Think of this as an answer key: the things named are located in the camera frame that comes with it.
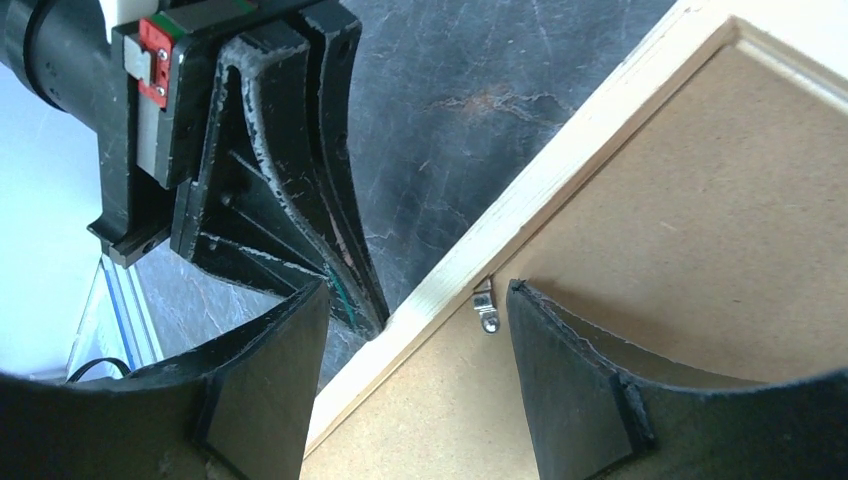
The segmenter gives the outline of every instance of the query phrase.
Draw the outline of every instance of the metal clip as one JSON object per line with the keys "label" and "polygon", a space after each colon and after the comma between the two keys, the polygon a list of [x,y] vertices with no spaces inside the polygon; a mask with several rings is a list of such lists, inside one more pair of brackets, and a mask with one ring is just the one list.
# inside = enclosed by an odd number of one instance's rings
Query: metal clip
{"label": "metal clip", "polygon": [[489,335],[495,334],[501,328],[498,318],[498,309],[495,308],[495,294],[492,291],[492,277],[486,277],[483,282],[474,289],[471,296],[474,310],[480,315],[480,324],[483,331]]}

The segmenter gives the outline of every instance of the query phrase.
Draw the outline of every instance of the wooden frame edge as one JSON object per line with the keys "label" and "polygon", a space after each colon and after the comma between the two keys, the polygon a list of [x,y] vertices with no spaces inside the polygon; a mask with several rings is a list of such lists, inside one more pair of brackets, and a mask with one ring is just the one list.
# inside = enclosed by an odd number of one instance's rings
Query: wooden frame edge
{"label": "wooden frame edge", "polygon": [[[821,35],[839,35],[848,5],[838,0],[680,0],[589,97],[559,133],[472,225],[392,315],[376,340],[366,344],[318,395],[304,457],[314,451],[471,295],[547,222],[685,82],[741,29],[754,28],[798,46],[848,78],[848,56],[824,52],[810,34],[810,9],[839,10]],[[798,44],[797,23],[807,30]]]}

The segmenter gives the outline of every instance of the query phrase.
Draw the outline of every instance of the green line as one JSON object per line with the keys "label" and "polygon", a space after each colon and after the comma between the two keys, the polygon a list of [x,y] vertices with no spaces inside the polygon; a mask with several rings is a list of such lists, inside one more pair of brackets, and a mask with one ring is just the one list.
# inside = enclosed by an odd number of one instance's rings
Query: green line
{"label": "green line", "polygon": [[244,13],[250,13],[257,10],[259,7],[249,2],[248,0],[233,0],[233,3],[241,7]]}
{"label": "green line", "polygon": [[336,279],[336,276],[333,275],[333,271],[330,270],[329,267],[327,267],[327,274],[330,277],[330,281],[333,282],[333,286],[336,287],[336,290],[338,290],[339,296],[342,298],[342,303],[345,306],[345,310],[347,310],[347,315],[350,317],[351,326],[353,326],[353,328],[359,328],[359,325],[356,323],[356,316],[353,313],[353,308],[350,305],[350,301],[347,299],[344,288],[342,288],[342,285],[339,283],[338,279]]}
{"label": "green line", "polygon": [[170,18],[162,15],[161,13],[156,13],[150,17],[150,20],[156,24],[157,27],[161,28],[168,35],[171,36],[173,41],[177,41],[180,37],[185,35],[185,32],[178,27],[174,22],[171,21]]}

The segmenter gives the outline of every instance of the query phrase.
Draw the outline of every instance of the brown fiberboard panel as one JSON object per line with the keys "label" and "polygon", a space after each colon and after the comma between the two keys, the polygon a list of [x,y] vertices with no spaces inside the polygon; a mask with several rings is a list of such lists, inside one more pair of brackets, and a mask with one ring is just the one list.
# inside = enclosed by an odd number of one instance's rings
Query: brown fiberboard panel
{"label": "brown fiberboard panel", "polygon": [[303,464],[310,479],[539,478],[507,328],[466,305]]}
{"label": "brown fiberboard panel", "polygon": [[501,272],[694,367],[848,365],[848,119],[733,47]]}

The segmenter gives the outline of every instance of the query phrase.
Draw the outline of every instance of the screw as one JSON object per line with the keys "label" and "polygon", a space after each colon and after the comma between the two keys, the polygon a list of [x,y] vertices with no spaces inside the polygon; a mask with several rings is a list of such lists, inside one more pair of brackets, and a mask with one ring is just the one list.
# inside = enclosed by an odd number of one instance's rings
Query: screw
{"label": "screw", "polygon": [[483,325],[483,331],[492,335],[494,333],[498,333],[498,330],[501,328],[501,321],[498,320],[498,317],[491,316],[485,317],[481,319],[481,324]]}

